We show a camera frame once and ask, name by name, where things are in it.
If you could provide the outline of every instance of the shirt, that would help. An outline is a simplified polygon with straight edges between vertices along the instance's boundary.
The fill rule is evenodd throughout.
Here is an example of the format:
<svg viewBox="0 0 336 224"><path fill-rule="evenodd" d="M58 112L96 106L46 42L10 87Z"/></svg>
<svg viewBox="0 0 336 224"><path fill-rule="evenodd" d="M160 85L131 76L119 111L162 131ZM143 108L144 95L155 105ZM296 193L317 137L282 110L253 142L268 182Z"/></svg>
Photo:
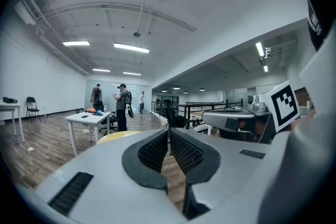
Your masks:
<svg viewBox="0 0 336 224"><path fill-rule="evenodd" d="M126 103L124 98L128 95L127 91L120 92L119 96L121 96L120 100L117 100L117 105L115 106L117 110L126 110Z"/></svg>
<svg viewBox="0 0 336 224"><path fill-rule="evenodd" d="M140 94L140 104L143 104L143 98L144 98L144 96L143 96L143 94L141 93L141 94Z"/></svg>

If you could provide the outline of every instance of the folding chair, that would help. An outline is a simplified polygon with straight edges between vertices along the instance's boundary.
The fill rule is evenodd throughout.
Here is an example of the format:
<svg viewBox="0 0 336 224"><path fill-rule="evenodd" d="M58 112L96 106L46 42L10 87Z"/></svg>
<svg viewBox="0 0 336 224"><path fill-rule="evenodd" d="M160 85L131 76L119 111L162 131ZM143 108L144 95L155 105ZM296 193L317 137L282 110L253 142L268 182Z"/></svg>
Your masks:
<svg viewBox="0 0 336 224"><path fill-rule="evenodd" d="M40 119L41 121L41 117L40 117L40 114L38 113L39 112L39 109L37 109L37 104L36 104L36 101L35 101L35 98L34 97L27 97L26 99L26 102L27 102L27 111L26 111L26 118L29 114L29 118L30 118L30 121L33 123L32 121L32 117L30 115L31 112L35 112L35 116L34 118L36 118L36 112L37 112L37 115L38 115L38 118ZM35 108L29 108L29 104L34 104L35 103Z"/></svg>

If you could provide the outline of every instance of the pants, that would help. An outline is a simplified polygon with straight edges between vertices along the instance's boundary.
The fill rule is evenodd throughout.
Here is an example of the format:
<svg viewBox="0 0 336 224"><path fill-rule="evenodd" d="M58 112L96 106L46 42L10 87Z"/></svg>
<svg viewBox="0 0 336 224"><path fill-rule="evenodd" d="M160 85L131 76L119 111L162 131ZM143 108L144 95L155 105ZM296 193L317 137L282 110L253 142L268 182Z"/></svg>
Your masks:
<svg viewBox="0 0 336 224"><path fill-rule="evenodd" d="M98 101L100 101L99 98L94 98L94 99L93 99L93 104L97 104Z"/></svg>
<svg viewBox="0 0 336 224"><path fill-rule="evenodd" d="M126 127L126 110L117 109L117 119L118 119L118 131L127 131Z"/></svg>
<svg viewBox="0 0 336 224"><path fill-rule="evenodd" d="M142 114L144 106L145 106L145 104L140 104L140 114Z"/></svg>

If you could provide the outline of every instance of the white table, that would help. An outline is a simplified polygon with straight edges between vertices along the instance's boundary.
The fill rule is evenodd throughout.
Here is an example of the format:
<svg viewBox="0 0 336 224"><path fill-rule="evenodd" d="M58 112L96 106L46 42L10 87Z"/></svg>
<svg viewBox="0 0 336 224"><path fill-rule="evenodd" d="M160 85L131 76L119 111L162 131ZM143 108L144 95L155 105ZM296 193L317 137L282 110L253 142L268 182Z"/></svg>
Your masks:
<svg viewBox="0 0 336 224"><path fill-rule="evenodd" d="M12 113L12 120L13 120L13 128L14 128L14 135L16 136L16 129L15 129L15 117L14 117L14 112L17 109L18 117L19 117L19 126L20 126L20 132L21 132L21 138L22 142L25 143L25 136L23 134L23 129L22 129L22 121L21 121L21 105L16 103L16 104L8 104L3 101L0 101L0 112L11 112Z"/></svg>
<svg viewBox="0 0 336 224"><path fill-rule="evenodd" d="M73 123L80 123L80 124L86 124L89 125L89 134L90 134L90 139L92 141L92 134L91 134L91 126L94 127L94 137L96 140L96 144L98 143L98 124L101 123L103 120L107 119L107 133L110 133L110 114L111 112L104 112L103 116L94 116L92 113L78 113L75 115L67 116L65 119L68 121L69 124L69 135L70 135L70 140L72 143L72 148L75 156L77 156L77 151L76 151L76 144L75 144L75 136L74 136L74 127Z"/></svg>

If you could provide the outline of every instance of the black pants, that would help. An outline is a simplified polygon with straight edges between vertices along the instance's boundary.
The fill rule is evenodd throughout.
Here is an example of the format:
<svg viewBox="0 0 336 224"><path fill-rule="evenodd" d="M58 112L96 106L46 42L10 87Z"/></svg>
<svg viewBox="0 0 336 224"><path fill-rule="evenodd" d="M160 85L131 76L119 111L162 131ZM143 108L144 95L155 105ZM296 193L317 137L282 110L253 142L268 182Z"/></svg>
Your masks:
<svg viewBox="0 0 336 224"><path fill-rule="evenodd" d="M142 114L144 106L145 106L145 104L140 104L140 114Z"/></svg>
<svg viewBox="0 0 336 224"><path fill-rule="evenodd" d="M117 119L119 119L118 120L118 131L119 132L127 131L125 112L126 110L124 109L117 109Z"/></svg>

